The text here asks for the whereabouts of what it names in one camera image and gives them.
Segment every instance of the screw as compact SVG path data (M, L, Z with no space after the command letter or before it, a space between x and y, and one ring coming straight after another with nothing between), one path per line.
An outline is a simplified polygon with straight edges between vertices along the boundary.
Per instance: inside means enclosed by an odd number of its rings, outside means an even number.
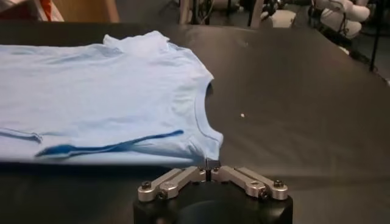
M285 184L281 180L274 181L274 187L283 187Z
M268 194L267 194L267 190L265 188L263 189L260 189L259 193L258 193L258 196L259 198L261 198L262 200L266 200L268 198Z
M151 188L152 187L152 183L150 182L150 181L144 181L144 182L142 182L142 184L141 184L141 188L142 189L149 189L149 188Z
M160 190L158 193L157 193L157 198L160 199L160 200L165 200L168 198L168 193L164 190Z

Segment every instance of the silver bracket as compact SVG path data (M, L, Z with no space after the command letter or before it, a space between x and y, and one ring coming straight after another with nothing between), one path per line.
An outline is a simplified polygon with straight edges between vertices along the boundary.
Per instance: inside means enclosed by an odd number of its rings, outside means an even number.
M152 182L144 182L138 188L139 201L152 201L156 197L170 199L178 196L179 190L190 181L206 180L206 171L195 166L185 170L172 169Z
M281 181L272 181L247 168L231 168L221 166L211 171L211 179L219 182L231 181L251 197L267 198L270 195L276 200L287 199L287 186Z
M191 166L185 170L172 169L152 182L143 182L138 188L139 201L152 201L156 197L170 199L178 196L179 191L189 182L206 180L206 171ZM217 182L231 181L245 190L251 197L267 199L271 196L276 200L286 200L287 186L281 181L272 181L247 168L231 168L221 166L211 170L211 180Z

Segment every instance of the black table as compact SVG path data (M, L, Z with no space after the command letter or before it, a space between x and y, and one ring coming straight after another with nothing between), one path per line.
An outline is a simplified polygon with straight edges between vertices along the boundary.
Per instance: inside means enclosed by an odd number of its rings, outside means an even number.
M215 76L221 161L287 183L295 223L390 222L390 88L313 30L0 23L0 44L77 46L159 30ZM0 166L1 223L131 223L153 167Z

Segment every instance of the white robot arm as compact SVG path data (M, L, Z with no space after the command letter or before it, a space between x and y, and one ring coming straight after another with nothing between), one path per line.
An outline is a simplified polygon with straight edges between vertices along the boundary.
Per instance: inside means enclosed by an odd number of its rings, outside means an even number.
M352 39L361 30L360 22L370 15L366 4L367 0L360 0L357 5L349 0L315 0L314 8L322 10L320 21L323 25Z

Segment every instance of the light blue t-shirt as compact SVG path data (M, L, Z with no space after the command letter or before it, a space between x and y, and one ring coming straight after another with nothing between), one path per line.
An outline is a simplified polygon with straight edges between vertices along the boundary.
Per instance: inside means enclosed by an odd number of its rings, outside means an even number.
M213 76L159 32L81 47L0 46L0 61L1 160L218 159L222 135L204 108Z

